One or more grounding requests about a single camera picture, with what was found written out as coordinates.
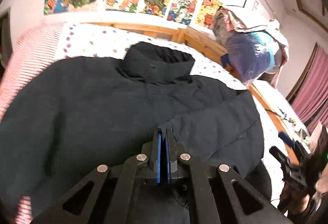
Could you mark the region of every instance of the wooden headboard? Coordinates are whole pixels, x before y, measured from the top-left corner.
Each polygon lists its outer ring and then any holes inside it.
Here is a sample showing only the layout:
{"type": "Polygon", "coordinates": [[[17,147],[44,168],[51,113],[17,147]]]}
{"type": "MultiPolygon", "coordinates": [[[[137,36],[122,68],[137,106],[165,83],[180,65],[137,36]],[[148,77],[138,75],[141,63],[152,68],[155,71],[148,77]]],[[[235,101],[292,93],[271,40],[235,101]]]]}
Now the wooden headboard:
{"type": "MultiPolygon", "coordinates": [[[[205,34],[191,28],[187,27],[186,29],[170,29],[152,25],[145,24],[134,24],[134,23],[120,23],[120,22],[88,22],[88,24],[94,24],[99,26],[110,26],[117,29],[129,30],[142,33],[147,36],[151,36],[153,38],[158,38],[159,34],[166,34],[170,37],[170,41],[176,43],[185,43],[187,46],[194,48],[198,52],[202,53],[207,58],[212,61],[220,64],[221,56],[227,53],[227,50],[216,41],[210,39],[205,34]]],[[[235,71],[233,67],[227,66],[225,67],[227,71],[229,71],[235,78],[239,79],[238,73],[235,71]]],[[[269,103],[263,98],[260,92],[255,88],[254,85],[251,85],[248,90],[251,94],[261,103],[264,109],[268,110],[267,113],[271,118],[273,124],[276,129],[280,132],[285,132],[291,137],[290,131],[285,125],[285,123],[281,120],[281,118],[275,114],[275,110],[269,105],[269,103]]],[[[294,151],[287,145],[286,150],[288,152],[288,156],[290,161],[294,164],[299,164],[294,151]]]]}

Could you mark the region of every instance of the metal screw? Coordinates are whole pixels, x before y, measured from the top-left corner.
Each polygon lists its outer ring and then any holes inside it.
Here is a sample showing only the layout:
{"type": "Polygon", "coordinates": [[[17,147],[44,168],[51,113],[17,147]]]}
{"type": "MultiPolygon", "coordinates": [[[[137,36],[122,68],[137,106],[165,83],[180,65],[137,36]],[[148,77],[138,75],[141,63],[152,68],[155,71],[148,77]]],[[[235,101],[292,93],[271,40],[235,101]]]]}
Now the metal screw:
{"type": "Polygon", "coordinates": [[[139,161],[145,161],[147,159],[147,156],[144,154],[139,154],[139,155],[137,155],[137,159],[139,161]]]}
{"type": "Polygon", "coordinates": [[[190,155],[189,154],[182,154],[182,155],[180,155],[180,158],[182,159],[182,160],[186,160],[186,161],[188,161],[189,159],[190,159],[190,155]]]}
{"type": "Polygon", "coordinates": [[[219,169],[223,172],[228,172],[230,168],[229,168],[228,165],[222,164],[222,165],[219,166],[219,169]]]}
{"type": "Polygon", "coordinates": [[[108,169],[108,167],[106,165],[100,165],[97,168],[98,172],[106,172],[107,169],[108,169]]]}

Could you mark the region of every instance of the jacket collar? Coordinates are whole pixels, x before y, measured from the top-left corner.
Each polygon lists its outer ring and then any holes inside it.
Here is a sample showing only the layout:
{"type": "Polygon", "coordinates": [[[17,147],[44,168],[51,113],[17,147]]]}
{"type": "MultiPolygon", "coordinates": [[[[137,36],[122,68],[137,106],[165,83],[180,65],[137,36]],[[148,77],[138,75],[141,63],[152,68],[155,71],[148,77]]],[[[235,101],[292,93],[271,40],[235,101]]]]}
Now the jacket collar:
{"type": "Polygon", "coordinates": [[[139,42],[130,47],[119,70],[127,78],[146,83],[185,83],[191,81],[194,62],[190,54],[139,42]]]}

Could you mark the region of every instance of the plastic bag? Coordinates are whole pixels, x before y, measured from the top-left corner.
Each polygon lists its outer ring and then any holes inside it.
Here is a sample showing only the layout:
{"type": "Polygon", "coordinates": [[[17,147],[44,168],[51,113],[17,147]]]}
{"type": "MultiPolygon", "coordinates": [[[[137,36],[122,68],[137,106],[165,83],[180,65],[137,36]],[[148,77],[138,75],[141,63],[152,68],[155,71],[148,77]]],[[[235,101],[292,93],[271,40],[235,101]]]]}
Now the plastic bag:
{"type": "Polygon", "coordinates": [[[240,80],[250,85],[266,71],[276,68],[273,46],[277,42],[265,32],[232,32],[225,42],[229,53],[229,63],[240,76],[240,80]]]}

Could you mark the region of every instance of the bag of clothes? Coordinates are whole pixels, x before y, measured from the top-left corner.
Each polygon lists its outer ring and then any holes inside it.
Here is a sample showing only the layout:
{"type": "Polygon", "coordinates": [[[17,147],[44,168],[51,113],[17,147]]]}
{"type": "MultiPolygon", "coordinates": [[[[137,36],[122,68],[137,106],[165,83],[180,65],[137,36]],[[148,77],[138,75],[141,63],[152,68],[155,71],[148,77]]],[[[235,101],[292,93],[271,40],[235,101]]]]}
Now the bag of clothes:
{"type": "Polygon", "coordinates": [[[266,20],[256,11],[223,6],[213,17],[211,29],[228,54],[221,57],[249,86],[258,78],[274,88],[283,65],[288,61],[288,42],[279,31],[277,20],[266,20]]]}
{"type": "Polygon", "coordinates": [[[229,63],[240,76],[240,80],[249,85],[266,71],[275,71],[277,64],[273,49],[278,43],[265,32],[231,33],[225,48],[229,53],[229,63]]]}

